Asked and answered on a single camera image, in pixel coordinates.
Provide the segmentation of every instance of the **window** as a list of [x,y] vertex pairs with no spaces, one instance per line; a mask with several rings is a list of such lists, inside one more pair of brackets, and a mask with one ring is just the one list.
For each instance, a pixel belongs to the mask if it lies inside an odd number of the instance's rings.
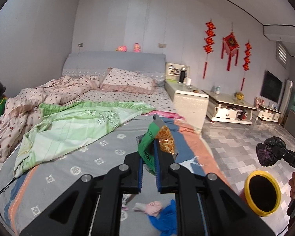
[[288,52],[281,42],[277,41],[277,60],[286,68]]

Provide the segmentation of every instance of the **headboard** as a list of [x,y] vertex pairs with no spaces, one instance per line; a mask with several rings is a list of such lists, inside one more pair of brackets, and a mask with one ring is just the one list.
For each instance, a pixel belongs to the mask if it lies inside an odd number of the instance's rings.
[[62,75],[104,75],[108,67],[164,80],[166,56],[136,52],[80,52],[69,54]]

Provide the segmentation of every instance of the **red hanging ornament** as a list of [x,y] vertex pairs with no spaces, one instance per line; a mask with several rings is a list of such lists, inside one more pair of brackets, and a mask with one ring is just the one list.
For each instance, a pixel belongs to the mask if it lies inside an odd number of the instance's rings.
[[208,54],[213,52],[211,45],[214,44],[214,41],[213,41],[212,37],[215,36],[215,33],[213,30],[216,29],[215,25],[212,23],[212,20],[210,20],[210,22],[206,23],[206,25],[208,27],[208,30],[205,31],[206,34],[208,35],[208,37],[205,38],[205,42],[207,45],[203,46],[203,48],[205,49],[205,52],[207,53],[207,57],[206,57],[206,61],[205,61],[205,68],[203,71],[203,79],[205,78],[206,69],[208,66]]
[[231,26],[231,33],[223,38],[221,59],[224,58],[224,52],[228,54],[227,71],[229,71],[232,56],[236,55],[235,66],[237,66],[239,53],[239,45],[233,33],[233,24]]
[[249,70],[249,65],[248,64],[250,63],[249,57],[251,56],[250,50],[252,49],[251,44],[249,43],[249,41],[245,44],[245,46],[246,46],[246,51],[245,51],[246,57],[244,58],[245,63],[243,65],[243,68],[244,68],[245,72],[244,72],[244,77],[242,78],[242,86],[240,88],[240,91],[242,91],[242,89],[244,87],[245,73],[246,73],[247,70]]

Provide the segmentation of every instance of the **orange stripe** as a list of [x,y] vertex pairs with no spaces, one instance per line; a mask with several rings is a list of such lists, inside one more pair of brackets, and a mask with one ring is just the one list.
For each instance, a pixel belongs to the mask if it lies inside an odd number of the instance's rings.
[[199,138],[198,134],[194,131],[194,128],[191,125],[183,123],[180,120],[174,120],[174,123],[179,126],[178,131],[183,135],[186,143],[188,144],[194,155],[197,156],[199,164],[203,164],[201,167],[203,168],[205,174],[215,173],[229,186],[227,179],[222,174],[216,161],[209,153],[204,143]]
[[38,166],[35,166],[32,168],[27,176],[26,179],[24,180],[20,190],[18,191],[18,194],[16,195],[15,199],[13,200],[13,204],[9,207],[8,215],[11,221],[11,226],[13,231],[15,232],[16,235],[18,235],[16,231],[16,226],[15,226],[15,215],[16,211],[18,210],[19,205],[21,204],[22,198],[24,196],[24,193],[26,191],[26,188],[28,184],[30,183],[31,178],[33,177],[34,172],[37,170]]

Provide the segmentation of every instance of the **tiled floor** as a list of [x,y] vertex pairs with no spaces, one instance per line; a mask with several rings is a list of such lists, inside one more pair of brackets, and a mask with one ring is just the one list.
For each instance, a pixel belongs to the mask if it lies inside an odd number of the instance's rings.
[[295,138],[277,123],[260,120],[253,120],[253,123],[251,126],[224,122],[210,123],[206,119],[202,137],[211,147],[220,169],[237,194],[243,189],[247,176],[254,170],[267,171],[277,179],[282,193],[281,205],[274,214],[263,220],[275,234],[278,234],[289,221],[286,214],[291,200],[288,180],[295,169],[283,160],[271,167],[262,167],[258,162],[255,148],[259,142],[278,136],[285,141],[289,150],[295,152]]

